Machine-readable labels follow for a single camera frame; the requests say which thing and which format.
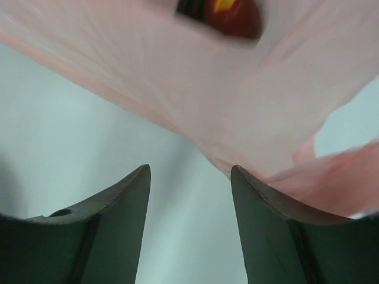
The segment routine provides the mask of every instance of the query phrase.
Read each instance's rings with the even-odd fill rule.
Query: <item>pale blue background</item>
[[[379,135],[379,81],[317,136],[320,155]],[[229,181],[196,147],[0,44],[0,211],[49,215],[149,163],[137,284],[247,283]]]

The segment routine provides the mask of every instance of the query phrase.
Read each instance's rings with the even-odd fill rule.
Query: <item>red object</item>
[[[261,13],[253,0],[206,0],[204,21],[226,36],[256,40],[262,34]]]

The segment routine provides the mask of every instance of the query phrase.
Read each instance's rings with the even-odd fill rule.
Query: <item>translucent plastic bag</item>
[[[0,0],[0,40],[190,138],[226,175],[239,164],[340,215],[379,206],[379,143],[315,160],[312,138],[379,74],[379,1],[259,4],[264,34],[246,44],[174,17],[174,0]]]

